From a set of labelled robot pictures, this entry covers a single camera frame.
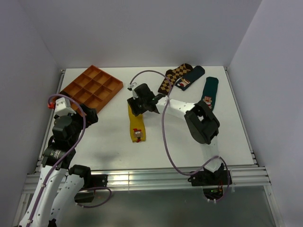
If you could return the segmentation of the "yellow sock with character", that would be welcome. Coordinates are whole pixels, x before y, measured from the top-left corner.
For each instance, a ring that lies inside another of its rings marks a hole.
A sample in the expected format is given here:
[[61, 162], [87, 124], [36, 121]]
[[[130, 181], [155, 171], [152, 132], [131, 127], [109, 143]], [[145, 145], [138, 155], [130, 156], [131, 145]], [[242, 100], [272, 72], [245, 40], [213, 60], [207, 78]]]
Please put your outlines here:
[[146, 131], [143, 121], [143, 115], [135, 116], [132, 113], [130, 105], [128, 105], [128, 116], [130, 121], [130, 137], [132, 142], [146, 141]]

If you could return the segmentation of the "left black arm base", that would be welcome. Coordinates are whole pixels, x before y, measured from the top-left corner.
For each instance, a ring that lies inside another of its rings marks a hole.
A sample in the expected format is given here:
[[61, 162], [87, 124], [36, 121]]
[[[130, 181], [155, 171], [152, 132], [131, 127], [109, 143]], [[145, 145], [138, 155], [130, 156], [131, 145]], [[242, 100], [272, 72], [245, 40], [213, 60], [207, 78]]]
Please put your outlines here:
[[101, 175], [92, 175], [90, 180], [86, 186], [84, 186], [84, 190], [78, 192], [74, 197], [76, 203], [91, 203], [93, 202], [95, 195], [97, 193], [96, 190], [87, 190], [87, 188], [93, 187], [106, 187], [108, 183], [108, 175], [101, 174]]

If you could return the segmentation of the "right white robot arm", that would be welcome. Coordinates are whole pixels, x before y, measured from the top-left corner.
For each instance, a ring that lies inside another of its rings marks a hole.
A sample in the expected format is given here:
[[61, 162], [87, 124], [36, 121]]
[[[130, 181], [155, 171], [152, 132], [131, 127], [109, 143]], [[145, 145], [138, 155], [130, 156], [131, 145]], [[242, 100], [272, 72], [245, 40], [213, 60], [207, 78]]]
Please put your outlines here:
[[[226, 166], [226, 162], [219, 155], [217, 136], [220, 123], [215, 114], [204, 101], [188, 103], [171, 99], [169, 95], [155, 95], [146, 83], [137, 85], [131, 83], [127, 87], [132, 92], [132, 97], [127, 100], [132, 113], [135, 116], [145, 112], [161, 115], [161, 131], [164, 148], [173, 168], [182, 175], [194, 175], [201, 170], [205, 172], [205, 180], [209, 184], [216, 184], [222, 177], [219, 169]], [[192, 138], [200, 144], [206, 162], [196, 171], [191, 173], [182, 172], [173, 162], [169, 153], [166, 132], [165, 114], [184, 120]]]

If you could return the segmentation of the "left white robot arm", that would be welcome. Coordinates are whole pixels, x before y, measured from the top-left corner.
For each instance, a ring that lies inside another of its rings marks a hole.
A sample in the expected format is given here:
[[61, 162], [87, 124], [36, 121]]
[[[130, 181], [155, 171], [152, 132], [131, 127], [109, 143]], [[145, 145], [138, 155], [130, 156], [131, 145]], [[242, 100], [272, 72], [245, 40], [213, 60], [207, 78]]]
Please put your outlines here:
[[78, 112], [59, 101], [55, 107], [52, 136], [43, 154], [39, 181], [20, 227], [57, 227], [59, 214], [79, 189], [92, 184], [90, 168], [74, 165], [69, 171], [75, 147], [90, 125], [98, 121], [97, 112], [85, 104]]

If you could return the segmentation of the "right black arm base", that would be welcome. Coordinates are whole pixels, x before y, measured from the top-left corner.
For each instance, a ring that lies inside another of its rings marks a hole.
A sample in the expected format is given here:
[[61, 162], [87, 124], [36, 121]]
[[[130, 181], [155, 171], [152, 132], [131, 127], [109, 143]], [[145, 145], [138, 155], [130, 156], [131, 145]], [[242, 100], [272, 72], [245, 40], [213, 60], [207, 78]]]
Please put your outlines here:
[[231, 175], [228, 170], [217, 170], [214, 173], [204, 169], [188, 178], [191, 186], [212, 186], [212, 188], [203, 189], [204, 196], [210, 200], [222, 198], [224, 194], [223, 186], [232, 183]]

